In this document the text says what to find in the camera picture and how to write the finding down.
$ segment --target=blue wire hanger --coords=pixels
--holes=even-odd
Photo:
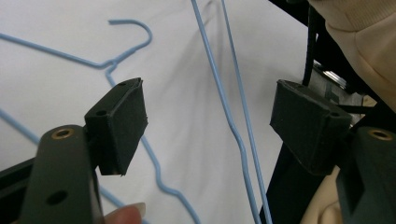
[[[139,45],[136,45],[136,46],[134,46],[134,47],[132,47],[130,49],[125,50],[122,54],[120,54],[119,56],[117,56],[117,57],[115,57],[113,59],[109,59],[107,61],[104,61],[103,63],[94,63],[94,62],[91,62],[89,60],[82,59],[82,58],[79,58],[77,56],[61,52],[61,51],[56,50],[56,49],[47,48],[47,47],[44,47],[44,46],[41,46],[41,45],[37,45],[35,43],[29,42],[29,41],[26,41],[26,40],[19,39],[19,38],[14,37],[14,36],[5,35],[5,34],[1,34],[0,33],[0,38],[4,39],[6,41],[9,41],[9,42],[13,42],[15,44],[23,45],[23,46],[31,48],[31,49],[37,49],[37,50],[43,51],[43,52],[46,52],[48,54],[51,54],[51,55],[54,55],[54,56],[57,56],[57,57],[60,57],[60,58],[64,58],[66,60],[69,60],[69,61],[72,61],[72,62],[75,62],[75,63],[81,63],[81,64],[84,64],[86,66],[89,66],[89,67],[92,67],[92,68],[95,68],[95,69],[105,69],[105,68],[110,66],[106,70],[106,78],[110,82],[111,86],[114,86],[114,85],[116,85],[116,83],[115,83],[114,79],[111,77],[111,73],[117,68],[117,65],[119,63],[121,63],[126,58],[128,58],[129,56],[134,54],[137,50],[142,49],[143,47],[147,46],[152,40],[152,32],[147,27],[147,25],[144,24],[141,21],[136,21],[136,20],[110,20],[110,21],[108,21],[108,23],[110,25],[119,25],[119,24],[135,24],[135,25],[138,25],[138,26],[140,26],[140,27],[142,27],[143,29],[146,30],[146,32],[148,33],[148,39],[145,42],[143,42],[143,43],[141,43]]]

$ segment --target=fingertip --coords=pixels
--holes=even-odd
[[[105,221],[106,224],[141,224],[142,216],[140,214],[139,208],[131,204],[108,214]]]

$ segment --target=screw hole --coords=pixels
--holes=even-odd
[[[64,139],[71,136],[73,132],[74,132],[73,129],[60,129],[55,131],[51,137],[56,140]]]
[[[374,137],[377,138],[379,140],[383,140],[383,141],[391,141],[393,139],[392,135],[381,131],[381,130],[370,130],[369,134]]]
[[[97,116],[103,116],[105,114],[107,114],[107,112],[105,110],[100,110],[100,111],[96,112]]]
[[[56,191],[47,198],[47,204],[53,206],[63,202],[67,198],[67,192],[64,190]]]

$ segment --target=white background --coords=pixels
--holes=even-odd
[[[276,81],[302,79],[306,28],[264,0],[226,4],[268,186],[281,144],[269,126]],[[203,0],[198,5],[245,141],[261,207],[221,3]],[[113,77],[116,82],[144,79],[146,136],[162,166],[164,183],[185,194],[202,223],[252,223],[239,149],[223,114],[190,1],[0,1],[0,33],[98,63],[147,36],[134,25],[110,26],[110,19],[140,20],[154,35]],[[0,107],[40,136],[65,124],[83,126],[85,113],[109,91],[105,70],[1,39],[0,57]],[[0,120],[0,170],[32,158],[35,151],[34,144]],[[158,189],[142,146],[126,176],[99,181],[125,203],[146,202],[145,219],[150,223],[192,223],[180,201]],[[114,207],[104,201],[104,209],[108,213]]]

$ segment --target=black mechanism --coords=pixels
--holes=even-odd
[[[148,118],[140,78],[121,82],[85,115],[102,175],[125,175]]]
[[[114,87],[85,120],[48,131],[34,159],[0,172],[0,223],[104,223],[95,169],[126,174],[148,125],[142,80]]]
[[[275,224],[300,223],[334,165],[345,224],[396,223],[396,135],[381,129],[394,131],[396,115],[380,102],[352,129],[349,122],[307,87],[278,81],[271,125],[284,145],[267,191]]]
[[[351,117],[307,87],[279,80],[271,126],[312,175],[329,175],[334,146],[347,136]]]

